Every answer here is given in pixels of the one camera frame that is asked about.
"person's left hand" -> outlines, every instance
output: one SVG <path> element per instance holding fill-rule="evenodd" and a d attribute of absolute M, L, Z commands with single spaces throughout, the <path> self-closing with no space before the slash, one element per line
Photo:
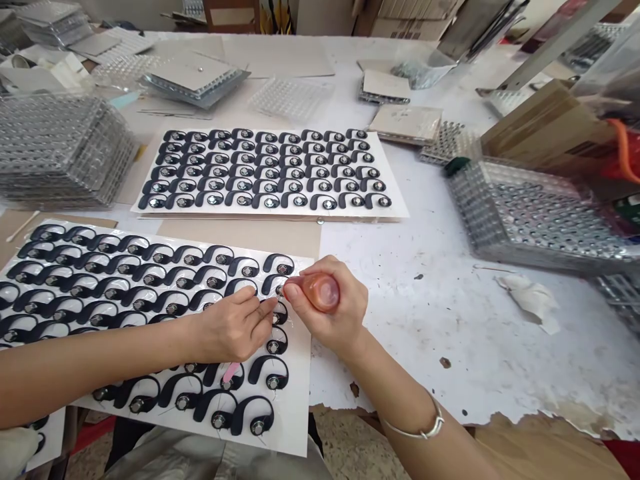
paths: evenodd
<path fill-rule="evenodd" d="M 271 334 L 277 298 L 260 303 L 253 287 L 244 287 L 190 315 L 189 337 L 193 360 L 198 363 L 244 362 Z"/>

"person's right hand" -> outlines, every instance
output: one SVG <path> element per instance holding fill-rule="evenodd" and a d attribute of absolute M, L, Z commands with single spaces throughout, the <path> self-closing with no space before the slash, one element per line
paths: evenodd
<path fill-rule="evenodd" d="M 314 263 L 300 275 L 328 273 L 340 288 L 340 302 L 334 313 L 322 313 L 309 302 L 302 289 L 287 283 L 285 296 L 307 326 L 311 334 L 338 357 L 348 359 L 357 355 L 363 341 L 362 320 L 367 312 L 369 291 L 350 272 L 347 266 L 333 255 Z"/>
<path fill-rule="evenodd" d="M 185 317 L 190 320 L 192 361 L 244 362 L 265 344 L 278 299 L 260 303 L 254 294 L 255 288 L 244 287 L 202 313 Z"/>

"work table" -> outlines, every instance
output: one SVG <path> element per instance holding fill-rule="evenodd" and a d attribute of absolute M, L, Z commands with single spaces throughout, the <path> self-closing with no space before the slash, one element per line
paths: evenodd
<path fill-rule="evenodd" d="M 401 41 L 323 37 L 321 42 L 336 75 L 309 81 L 331 83 L 335 91 L 305 127 L 366 128 L 376 107 L 357 101 L 362 73 L 356 60 L 392 59 Z M 495 47 L 433 88 L 413 92 L 411 104 L 442 108 L 444 119 L 482 133 L 497 118 L 474 88 L 504 80 L 517 66 L 512 54 Z M 252 113 L 247 104 L 263 82 L 246 81 L 213 110 L 213 120 L 193 125 L 240 126 L 250 118 L 251 125 L 242 126 L 273 127 L 272 119 Z M 140 99 L 124 108 L 142 142 L 150 141 L 164 119 L 140 110 L 163 102 Z M 580 278 L 474 258 L 440 169 L 418 162 L 413 147 L 383 144 L 411 218 L 326 222 L 320 254 L 344 260 L 369 288 L 365 325 L 386 350 L 462 423 L 484 424 L 496 412 L 517 422 L 542 411 L 590 433 L 611 429 L 622 439 L 640 437 L 640 345 L 602 296 Z M 128 205 L 70 213 L 116 219 L 119 228 L 142 233 L 155 233 L 160 224 L 136 219 Z M 506 273 L 477 267 L 517 271 L 549 288 L 560 305 L 555 312 L 560 332 L 550 336 L 527 320 L 494 280 Z M 371 411 L 366 395 L 356 396 L 350 388 L 352 382 L 346 367 L 314 340 L 309 404 Z"/>

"silver bracelet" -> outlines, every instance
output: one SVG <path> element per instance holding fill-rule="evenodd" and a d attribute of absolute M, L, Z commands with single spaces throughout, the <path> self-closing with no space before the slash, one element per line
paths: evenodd
<path fill-rule="evenodd" d="M 397 429 L 396 427 L 394 427 L 392 424 L 390 424 L 388 421 L 385 420 L 385 423 L 387 424 L 387 426 L 391 430 L 393 430 L 394 432 L 400 433 L 401 435 L 404 435 L 405 437 L 410 437 L 410 438 L 415 438 L 415 439 L 428 440 L 428 439 L 430 439 L 432 437 L 435 437 L 438 433 L 440 433 L 440 430 L 442 429 L 442 425 L 445 422 L 444 418 L 442 418 L 442 410 L 440 410 L 440 404 L 436 401 L 435 398 L 433 398 L 433 395 L 429 392 L 429 390 L 426 390 L 426 392 L 431 397 L 431 400 L 433 400 L 433 404 L 435 406 L 435 412 L 437 414 L 437 416 L 435 418 L 435 424 L 434 424 L 433 428 L 430 431 L 428 431 L 428 432 L 420 431 L 420 433 L 418 435 L 414 435 L 412 433 L 407 433 L 407 432 L 404 432 L 402 430 Z"/>

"tile floor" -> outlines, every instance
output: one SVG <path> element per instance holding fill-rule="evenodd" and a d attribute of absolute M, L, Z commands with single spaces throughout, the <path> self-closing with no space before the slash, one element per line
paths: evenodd
<path fill-rule="evenodd" d="M 325 460 L 335 480 L 408 480 L 387 439 L 360 418 L 340 412 L 315 414 Z M 71 458 L 67 480 L 95 480 L 104 472 L 111 434 Z"/>

